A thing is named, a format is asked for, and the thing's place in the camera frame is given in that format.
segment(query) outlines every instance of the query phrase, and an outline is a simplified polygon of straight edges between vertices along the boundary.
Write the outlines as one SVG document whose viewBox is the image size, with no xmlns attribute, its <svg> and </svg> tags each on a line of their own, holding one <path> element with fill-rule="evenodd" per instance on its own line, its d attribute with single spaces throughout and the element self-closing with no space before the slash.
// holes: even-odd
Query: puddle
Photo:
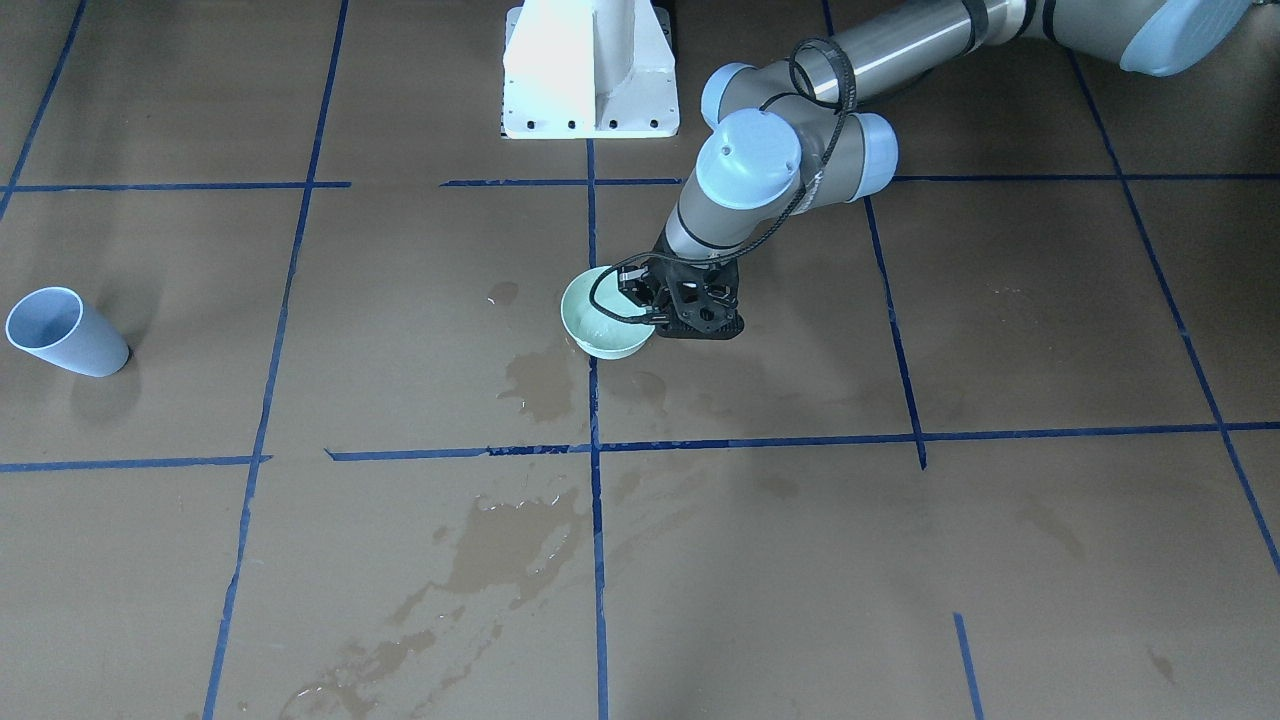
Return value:
<svg viewBox="0 0 1280 720">
<path fill-rule="evenodd" d="M 536 597 L 581 544 L 585 516 L 573 510 L 577 492 L 573 488 L 550 502 L 526 500 L 518 505 L 489 505 L 477 498 L 458 538 L 449 579 L 422 585 L 387 621 L 404 624 L 433 589 L 474 594 L 513 584 L 518 592 L 511 610 Z"/>
<path fill-rule="evenodd" d="M 449 578 L 444 583 L 428 583 L 410 594 L 387 623 L 393 626 L 404 625 L 433 593 L 447 593 L 456 602 L 456 596 L 460 594 L 475 594 L 497 585 L 515 585 L 516 594 L 508 605 L 511 610 L 538 597 L 556 579 L 588 534 L 588 515 L 573 509 L 577 493 L 573 488 L 550 502 L 526 500 L 516 505 L 493 503 L 477 497 L 458 536 Z M 445 534 L 438 529 L 433 533 L 433 539 L 439 542 Z M 297 689 L 280 710 L 278 720 L 366 720 L 379 706 L 379 696 L 374 693 L 378 683 L 392 679 L 402 665 L 442 638 L 465 633 L 461 629 L 465 614 L 466 605 L 456 605 L 443 614 L 436 611 L 430 620 L 434 629 L 401 634 L 397 639 L 379 642 L 371 648 L 358 641 L 348 642 L 338 651 L 339 662 L 321 673 L 317 680 Z M 424 712 L 430 710 L 442 693 L 470 676 L 475 662 L 502 637 L 502 629 L 499 620 L 483 626 L 480 634 L 471 641 L 474 650 L 466 662 L 453 665 L 410 717 L 425 717 Z M 452 665 L 454 659 L 440 657 L 439 662 Z"/>
<path fill-rule="evenodd" d="M 1032 495 L 1024 496 L 1023 509 L 1018 511 L 1015 518 L 1036 525 L 1037 530 L 1062 543 L 1062 548 L 1073 559 L 1084 560 L 1084 543 L 1080 542 L 1080 538 L 1075 537 L 1075 530 L 1064 523 L 1052 507 L 1042 503 L 1039 498 Z"/>
<path fill-rule="evenodd" d="M 498 400 L 520 398 L 520 414 L 531 415 L 535 423 L 547 423 L 568 415 L 573 409 L 573 351 L 553 345 L 545 352 L 518 355 L 507 365 L 507 379 L 515 386 L 498 395 Z"/>
<path fill-rule="evenodd" d="M 356 641 L 348 642 L 339 651 L 344 660 L 325 670 L 320 682 L 294 692 L 280 710 L 279 720 L 300 720 L 301 716 L 294 715 L 298 711 L 315 717 L 339 708 L 352 720 L 365 720 L 378 707 L 378 701 L 362 697 L 360 689 L 396 673 L 411 656 L 435 644 L 435 633 L 422 630 L 398 641 L 380 642 L 371 651 Z"/>
<path fill-rule="evenodd" d="M 516 283 L 498 283 L 489 290 L 489 304 L 499 307 L 511 307 L 520 295 L 520 286 Z"/>
</svg>

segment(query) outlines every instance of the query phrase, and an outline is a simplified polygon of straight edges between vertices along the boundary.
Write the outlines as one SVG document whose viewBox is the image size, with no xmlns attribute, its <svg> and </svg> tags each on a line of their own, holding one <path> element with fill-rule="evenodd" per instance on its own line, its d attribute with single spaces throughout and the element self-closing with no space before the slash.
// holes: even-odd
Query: blue tape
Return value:
<svg viewBox="0 0 1280 720">
<path fill-rule="evenodd" d="M 177 182 L 177 183 L 134 183 L 134 184 L 19 184 L 14 192 L 69 192 L 69 191 L 101 191 L 101 192 L 133 192 L 133 191 L 184 191 L 184 190 L 305 190 L 307 186 L 315 188 L 347 188 L 351 181 L 323 181 L 307 183 L 298 182 Z"/>
<path fill-rule="evenodd" d="M 829 436 L 748 439 L 671 439 L 653 442 L 607 442 L 600 452 L 653 452 L 663 450 L 730 450 L 745 447 L 820 447 L 828 445 L 890 445 L 915 442 L 915 434 Z"/>
<path fill-rule="evenodd" d="M 1222 445 L 1226 448 L 1226 455 L 1231 460 L 1231 466 L 1235 468 L 1236 478 L 1240 482 L 1240 489 L 1244 492 L 1244 498 L 1249 503 L 1249 510 L 1253 512 L 1253 520 L 1257 523 L 1258 532 L 1262 534 L 1262 542 L 1266 544 L 1267 553 L 1271 556 L 1271 565 L 1275 568 L 1276 574 L 1280 574 L 1280 550 L 1276 548 L 1275 539 L 1271 537 L 1271 529 L 1267 527 L 1266 518 L 1262 515 L 1262 507 L 1258 505 L 1257 497 L 1253 493 L 1253 486 L 1249 483 L 1249 478 L 1244 471 L 1244 465 L 1240 462 L 1240 459 L 1235 452 L 1235 445 L 1231 442 L 1230 429 L 1222 420 L 1222 413 L 1219 409 L 1217 400 L 1213 398 L 1213 391 L 1208 386 L 1208 377 L 1204 374 L 1204 368 L 1201 365 L 1199 355 L 1196 352 L 1190 332 L 1187 329 L 1183 314 L 1178 310 L 1178 302 L 1174 300 L 1174 292 L 1169 286 L 1169 279 L 1165 277 L 1165 270 L 1160 264 L 1160 258 L 1156 255 L 1156 246 L 1151 241 L 1151 234 L 1147 232 L 1147 224 L 1143 222 L 1142 211 L 1138 209 L 1138 201 L 1134 200 L 1133 190 L 1129 187 L 1129 181 L 1125 179 L 1124 169 L 1120 165 L 1120 158 L 1116 154 L 1115 145 L 1112 145 L 1111 136 L 1107 133 L 1106 124 L 1102 122 L 1102 113 L 1098 110 L 1098 104 L 1093 99 L 1093 92 L 1089 91 L 1089 83 L 1084 78 L 1084 70 L 1080 68 L 1080 61 L 1076 59 L 1075 53 L 1068 50 L 1066 56 L 1071 61 L 1071 69 L 1075 72 L 1075 79 L 1080 86 L 1080 92 L 1084 94 L 1084 100 L 1089 105 L 1089 113 L 1093 114 L 1093 122 L 1098 127 L 1098 133 L 1102 135 L 1102 143 L 1106 146 L 1107 155 L 1111 156 L 1111 164 L 1115 167 L 1116 177 L 1120 178 L 1120 187 L 1124 188 L 1125 201 L 1129 204 L 1129 211 L 1133 214 L 1133 222 L 1138 227 L 1138 236 L 1142 238 L 1142 246 L 1147 251 L 1147 259 L 1151 260 L 1151 269 L 1156 273 L 1156 281 L 1160 283 L 1160 291 L 1165 296 L 1165 304 L 1169 305 L 1169 311 L 1174 316 L 1174 323 L 1178 325 L 1179 334 L 1181 334 L 1183 346 L 1187 348 L 1187 356 L 1190 359 L 1192 368 L 1196 370 L 1196 379 L 1199 382 L 1201 391 L 1204 393 L 1204 401 L 1208 404 L 1210 413 L 1213 415 L 1213 423 L 1219 433 L 1222 436 Z"/>
<path fill-rule="evenodd" d="M 1171 433 L 1216 433 L 1217 425 L 1198 423 L 1187 425 L 1137 425 L 1129 428 L 1044 428 L 1028 430 L 973 430 L 952 433 L 924 433 L 928 442 L 974 439 L 1033 439 L 1066 437 L 1158 436 Z"/>
<path fill-rule="evenodd" d="M 1134 173 L 1133 181 L 1280 181 L 1280 173 Z"/>
<path fill-rule="evenodd" d="M 442 457 L 507 457 L 513 455 L 568 455 L 590 451 L 590 445 L 525 445 L 511 447 L 454 447 L 440 450 L 381 450 L 371 452 L 334 452 L 325 448 L 329 459 L 334 462 L 438 460 Z"/>
<path fill-rule="evenodd" d="M 595 141 L 586 141 L 586 266 L 595 266 Z"/>
<path fill-rule="evenodd" d="M 280 315 L 275 325 L 275 343 L 271 347 L 271 364 L 266 374 L 266 387 L 262 391 L 262 416 L 257 424 L 257 434 L 253 438 L 253 460 L 248 466 L 248 478 L 244 482 L 244 505 L 241 507 L 239 538 L 236 546 L 236 570 L 230 583 L 227 585 L 227 596 L 223 600 L 223 616 L 218 624 L 218 643 L 214 648 L 214 662 L 209 671 L 209 689 L 205 693 L 204 720 L 214 720 L 214 707 L 218 701 L 218 688 L 223 675 L 223 662 L 227 657 L 227 641 L 230 637 L 232 616 L 236 611 L 236 594 L 239 589 L 241 569 L 244 564 L 244 546 L 248 542 L 250 506 L 253 495 L 257 492 L 257 474 L 261 468 L 259 460 L 266 445 L 266 428 L 271 419 L 271 401 L 275 395 L 275 379 L 280 370 L 280 354 L 284 348 L 284 331 L 289 320 L 289 296 L 293 292 L 293 277 L 298 270 L 298 255 L 302 251 L 302 237 L 306 233 L 307 214 L 311 211 L 311 192 L 315 188 L 316 167 L 320 163 L 320 149 L 324 146 L 325 120 L 329 115 L 329 101 L 333 97 L 333 83 L 338 74 L 338 56 L 342 51 L 343 29 L 347 26 L 347 4 L 342 0 L 338 10 L 338 28 L 333 37 L 333 51 L 329 55 L 329 74 L 325 78 L 324 96 L 320 100 L 320 117 L 316 120 L 315 141 L 311 143 L 311 163 L 307 167 L 306 187 L 302 190 L 302 206 L 298 209 L 298 224 L 293 233 L 293 252 L 289 256 L 289 269 L 284 278 L 284 292 L 280 299 Z"/>
<path fill-rule="evenodd" d="M 604 624 L 604 511 L 600 492 L 600 380 L 590 361 L 588 396 L 591 418 L 591 529 L 595 538 L 595 678 L 599 720 L 609 720 L 609 650 Z"/>
<path fill-rule="evenodd" d="M 54 88 L 58 87 L 59 78 L 63 77 L 63 69 L 67 67 L 67 58 L 72 54 L 72 46 L 76 45 L 76 36 L 79 33 L 81 20 L 84 18 L 84 6 L 88 5 L 88 0 L 81 0 L 79 5 L 76 6 L 76 17 L 72 18 L 72 27 L 67 31 L 67 41 L 63 44 L 63 51 L 58 55 L 58 64 L 54 65 L 54 74 L 49 76 L 49 85 L 45 86 L 45 95 L 40 99 L 40 106 L 36 109 L 36 117 L 31 120 L 31 128 L 27 129 L 27 137 L 22 142 L 22 151 L 18 152 L 18 161 L 13 164 L 13 173 L 9 176 L 9 184 L 5 187 L 4 195 L 0 196 L 0 220 L 4 219 L 4 214 L 9 210 L 9 200 L 13 197 L 13 188 L 18 186 L 18 178 L 22 177 L 22 169 L 27 165 L 27 158 L 31 155 L 31 146 L 36 141 L 36 133 L 40 132 L 40 123 L 45 119 L 45 111 L 49 110 L 49 102 L 54 99 Z"/>
<path fill-rule="evenodd" d="M 969 702 L 973 705 L 974 720 L 986 720 L 982 711 L 982 694 L 978 692 L 978 674 L 973 669 L 973 653 L 969 652 L 969 633 L 964 628 L 964 616 L 959 612 L 951 614 L 956 624 L 956 639 L 960 642 L 960 657 L 964 660 L 964 674 L 969 682 Z"/>
<path fill-rule="evenodd" d="M 881 282 L 884 283 L 884 304 L 888 306 L 888 327 L 893 333 L 893 352 L 897 354 L 897 372 L 902 377 L 902 395 L 906 397 L 906 411 L 911 416 L 911 433 L 915 436 L 915 454 L 920 469 L 928 466 L 928 454 L 924 448 L 924 434 L 920 430 L 920 414 L 915 407 L 915 391 L 911 389 L 911 372 L 906 366 L 906 350 L 902 348 L 902 333 L 897 325 L 897 310 L 893 309 L 893 291 L 888 284 L 888 269 L 884 266 L 884 250 L 879 242 L 879 228 L 876 224 L 876 208 L 870 197 L 863 197 L 867 209 L 867 225 L 872 232 L 872 247 L 876 250 L 876 265 L 879 266 Z"/>
<path fill-rule="evenodd" d="M 594 161 L 589 160 L 594 168 Z M 681 178 L 563 178 L 563 179 L 452 179 L 440 187 L 582 187 L 590 183 L 609 186 L 682 184 Z"/>
<path fill-rule="evenodd" d="M 895 176 L 893 182 L 1115 182 L 1107 174 Z"/>
<path fill-rule="evenodd" d="M 262 462 L 271 456 L 262 456 Z M 0 462 L 0 473 L 55 473 L 63 470 L 136 470 L 142 468 L 196 468 L 201 465 L 248 465 L 251 455 L 221 457 L 145 457 L 138 460 L 67 460 L 58 462 Z"/>
<path fill-rule="evenodd" d="M 1280 423 L 1228 423 L 1226 429 L 1236 430 L 1280 430 Z"/>
</svg>

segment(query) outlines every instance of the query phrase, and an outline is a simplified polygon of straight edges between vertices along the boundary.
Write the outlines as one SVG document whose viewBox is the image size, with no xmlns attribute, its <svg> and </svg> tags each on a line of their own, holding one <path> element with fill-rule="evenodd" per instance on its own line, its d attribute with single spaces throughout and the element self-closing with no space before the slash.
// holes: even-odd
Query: grid line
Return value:
<svg viewBox="0 0 1280 720">
<path fill-rule="evenodd" d="M 902 395 L 906 400 L 906 411 L 911 418 L 911 432 L 915 434 L 915 452 L 920 460 L 920 469 L 929 464 L 928 452 L 924 448 L 924 433 L 920 429 L 920 413 L 915 406 L 915 391 L 911 389 L 911 372 L 906 364 L 906 350 L 902 347 L 902 332 L 897 324 L 897 310 L 893 307 L 893 291 L 888 283 L 888 268 L 884 265 L 884 249 L 879 241 L 879 227 L 876 224 L 876 208 L 870 197 L 863 197 L 863 208 L 867 209 L 867 225 L 872 233 L 872 247 L 876 250 L 876 265 L 879 268 L 881 282 L 884 284 L 884 305 L 888 309 L 888 327 L 893 334 L 893 352 L 897 355 L 897 372 L 902 377 Z"/>
<path fill-rule="evenodd" d="M 964 675 L 969 683 L 969 702 L 973 705 L 974 720 L 986 720 L 982 710 L 982 693 L 978 691 L 978 673 L 973 667 L 973 652 L 969 650 L 969 632 L 964 626 L 964 615 L 952 612 L 951 619 L 956 625 L 956 641 L 960 643 L 960 659 L 964 661 Z"/>
<path fill-rule="evenodd" d="M 270 455 L 261 457 L 262 462 Z M 60 473 L 68 470 L 136 470 L 142 468 L 196 468 L 201 465 L 248 465 L 250 455 L 216 457 L 141 457 L 133 460 L 58 460 L 51 462 L 0 462 L 3 473 Z"/>
<path fill-rule="evenodd" d="M 63 77 L 63 69 L 67 67 L 67 58 L 70 56 L 72 46 L 76 45 L 81 20 L 84 19 L 86 5 L 88 5 L 88 0 L 81 0 L 79 5 L 76 6 L 76 17 L 72 18 L 72 27 L 67 31 L 67 41 L 63 44 L 63 51 L 58 55 L 54 73 L 49 77 L 49 85 L 45 86 L 45 95 L 40 99 L 36 115 L 31 119 L 31 128 L 27 129 L 27 137 L 22 142 L 22 151 L 18 154 L 18 160 L 13 164 L 13 173 L 9 176 L 4 196 L 0 196 L 0 220 L 4 220 L 5 211 L 9 210 L 9 200 L 13 197 L 14 188 L 18 187 L 18 178 L 22 177 L 22 169 L 27 165 L 31 146 L 36 142 L 36 133 L 40 132 L 40 123 L 45 119 L 49 102 L 54 99 L 54 90 L 58 87 L 58 79 Z"/>
<path fill-rule="evenodd" d="M 248 477 L 244 482 L 244 503 L 241 507 L 239 537 L 236 547 L 236 570 L 227 584 L 227 596 L 223 601 L 221 620 L 218 624 L 218 642 L 214 647 L 212 667 L 209 671 L 209 689 L 205 693 L 204 720 L 214 720 L 214 707 L 218 701 L 218 688 L 221 680 L 223 662 L 227 657 L 227 641 L 230 635 L 232 616 L 236 611 L 236 594 L 239 588 L 241 569 L 244 564 L 244 547 L 248 542 L 250 506 L 257 491 L 257 474 L 261 468 L 262 450 L 266 443 L 266 429 L 271 419 L 271 401 L 275 393 L 275 380 L 280 370 L 280 355 L 284 350 L 284 333 L 289 320 L 289 297 L 293 292 L 293 278 L 298 269 L 298 256 L 302 251 L 302 238 L 306 234 L 307 215 L 311 210 L 311 193 L 316 178 L 316 168 L 320 163 L 320 149 L 324 146 L 325 120 L 329 114 L 329 100 L 333 96 L 333 83 L 338 74 L 338 56 L 342 51 L 342 36 L 347 24 L 348 0 L 342 0 L 338 10 L 338 27 L 333 36 L 333 50 L 329 55 L 329 73 L 325 78 L 324 95 L 320 100 L 320 115 L 316 120 L 315 140 L 311 143 L 311 163 L 307 167 L 307 184 L 302 191 L 302 204 L 298 209 L 298 224 L 293 234 L 293 251 L 289 256 L 289 268 L 284 277 L 284 291 L 280 299 L 280 314 L 275 327 L 275 342 L 271 347 L 271 363 L 266 374 L 266 387 L 262 391 L 262 415 L 259 420 L 257 433 L 253 439 L 253 455 L 248 465 Z"/>
<path fill-rule="evenodd" d="M 1276 432 L 1280 421 L 1226 423 L 1230 432 Z M 1027 428 L 1011 430 L 959 430 L 886 433 L 860 436 L 796 436 L 765 438 L 703 438 L 636 442 L 602 442 L 602 454 L 613 452 L 660 452 L 671 450 L 735 450 L 751 447 L 824 447 L 849 445 L 901 445 L 923 442 L 975 442 L 975 441 L 1014 441 L 1014 439 L 1065 439 L 1065 438 L 1106 438 L 1140 437 L 1165 434 L 1219 433 L 1215 423 L 1188 423 L 1171 425 L 1119 425 L 1092 428 Z M 512 455 L 575 455 L 591 452 L 590 443 L 582 445 L 516 445 L 507 447 L 460 447 L 424 450 L 381 450 L 344 451 L 325 450 L 335 462 L 379 462 L 394 460 L 435 460 L 445 457 L 507 457 Z"/>
<path fill-rule="evenodd" d="M 348 188 L 351 187 L 351 181 L 19 184 L 13 188 L 13 192 L 169 192 L 189 190 L 306 190 L 307 187 Z"/>
<path fill-rule="evenodd" d="M 1190 359 L 1192 368 L 1196 370 L 1196 378 L 1199 380 L 1201 389 L 1204 393 L 1204 401 L 1208 404 L 1210 413 L 1213 415 L 1213 423 L 1216 424 L 1219 433 L 1222 436 L 1222 445 L 1226 447 L 1226 455 L 1231 460 L 1231 466 L 1235 469 L 1236 478 L 1240 482 L 1240 489 L 1244 492 L 1244 497 L 1249 503 L 1249 510 L 1253 512 L 1253 520 L 1257 523 L 1258 532 L 1262 534 L 1262 542 L 1267 548 L 1267 553 L 1271 556 L 1271 565 L 1275 568 L 1276 573 L 1280 574 L 1280 551 L 1276 550 L 1275 539 L 1271 537 L 1271 530 L 1267 528 L 1266 518 L 1262 515 L 1262 507 L 1258 505 L 1258 498 L 1253 493 L 1253 486 L 1249 483 L 1248 474 L 1244 471 L 1244 464 L 1240 462 L 1240 456 L 1235 452 L 1235 445 L 1231 442 L 1231 433 L 1222 419 L 1222 411 L 1217 405 L 1217 400 L 1213 398 L 1213 391 L 1210 388 L 1208 377 L 1204 374 L 1203 365 L 1201 365 L 1199 355 L 1196 352 L 1196 345 L 1192 342 L 1192 336 L 1187 329 L 1187 323 L 1183 320 L 1183 314 L 1178 309 L 1178 301 L 1174 299 L 1172 288 L 1169 284 L 1169 279 L 1165 277 L 1165 270 L 1156 254 L 1156 246 L 1152 243 L 1151 234 L 1147 232 L 1147 224 L 1142 219 L 1142 211 L 1138 209 L 1137 200 L 1134 200 L 1133 188 L 1129 187 L 1129 181 L 1124 174 L 1115 145 L 1111 142 L 1110 133 L 1107 133 L 1106 123 L 1102 122 L 1102 113 L 1098 110 L 1098 105 L 1093 99 L 1093 92 L 1089 90 L 1089 83 L 1084 77 L 1084 69 L 1080 67 L 1080 61 L 1075 56 L 1074 51 L 1068 50 L 1066 56 L 1071 63 L 1071 69 L 1075 73 L 1078 85 L 1080 86 L 1080 92 L 1084 94 L 1084 100 L 1089 105 L 1089 113 L 1093 115 L 1093 122 L 1097 124 L 1098 133 L 1102 136 L 1102 143 L 1106 146 L 1107 155 L 1111 158 L 1111 164 L 1115 167 L 1116 178 L 1120 181 L 1120 187 L 1124 190 L 1125 201 L 1129 204 L 1129 211 L 1133 214 L 1134 224 L 1138 228 L 1138 236 L 1142 238 L 1143 249 L 1147 251 L 1147 259 L 1151 261 L 1151 268 L 1156 274 L 1156 281 L 1160 283 L 1160 290 L 1165 296 L 1165 304 L 1169 306 L 1174 323 L 1178 325 L 1178 333 L 1183 338 L 1183 346 L 1187 348 L 1187 356 Z"/>
</svg>

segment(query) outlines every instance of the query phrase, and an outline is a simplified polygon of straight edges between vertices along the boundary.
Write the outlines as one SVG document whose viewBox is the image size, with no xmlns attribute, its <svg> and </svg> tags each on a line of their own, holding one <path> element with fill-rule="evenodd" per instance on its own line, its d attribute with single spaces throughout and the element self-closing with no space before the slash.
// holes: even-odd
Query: floor tile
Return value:
<svg viewBox="0 0 1280 720">
<path fill-rule="evenodd" d="M 585 178 L 581 141 L 500 135 L 512 0 L 355 3 L 320 160 L 321 178 L 439 184 Z"/>
<path fill-rule="evenodd" d="M 31 122 L 58 64 L 76 3 L 24 0 L 0 6 L 0 67 L 4 102 L 0 102 L 0 172 L 8 181 Z"/>
<path fill-rule="evenodd" d="M 588 439 L 559 297 L 586 269 L 576 187 L 317 195 L 269 452 Z"/>
<path fill-rule="evenodd" d="M 876 197 L 925 430 L 1211 421 L 1117 183 Z"/>
<path fill-rule="evenodd" d="M 12 717 L 196 717 L 244 468 L 0 477 L 0 696 Z"/>
<path fill-rule="evenodd" d="M 653 247 L 678 193 L 599 188 L 598 264 Z M 741 336 L 600 363 L 605 442 L 911 432 L 860 202 L 787 220 L 740 269 Z"/>
<path fill-rule="evenodd" d="M 991 717 L 1261 717 L 1280 577 L 1217 433 L 933 443 Z"/>
<path fill-rule="evenodd" d="M 90 3 L 23 182 L 305 179 L 337 17 L 333 0 Z"/>
<path fill-rule="evenodd" d="M 273 460 L 216 717 L 594 717 L 585 455 Z"/>
<path fill-rule="evenodd" d="M 1217 50 L 1174 77 L 1082 65 L 1125 172 L 1280 172 L 1280 8 L 1251 9 Z"/>
<path fill-rule="evenodd" d="M 1280 182 L 1133 193 L 1224 419 L 1280 418 Z"/>
<path fill-rule="evenodd" d="M 910 445 L 602 460 L 611 717 L 969 716 Z"/>
<path fill-rule="evenodd" d="M 87 378 L 5 343 L 0 461 L 248 454 L 298 195 L 14 195 L 0 224 L 4 311 L 40 287 L 70 287 L 133 357 Z"/>
</svg>

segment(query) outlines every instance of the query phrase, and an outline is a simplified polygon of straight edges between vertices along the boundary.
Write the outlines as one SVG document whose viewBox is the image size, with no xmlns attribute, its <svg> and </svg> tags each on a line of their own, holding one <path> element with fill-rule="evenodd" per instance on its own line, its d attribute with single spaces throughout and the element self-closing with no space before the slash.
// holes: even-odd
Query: wet floor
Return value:
<svg viewBox="0 0 1280 720">
<path fill-rule="evenodd" d="M 1166 79 L 1018 41 L 899 176 L 591 361 L 705 78 L 892 0 L 676 3 L 680 133 L 498 133 L 511 0 L 0 8 L 0 716 L 1256 719 L 1280 691 L 1280 8 Z"/>
</svg>

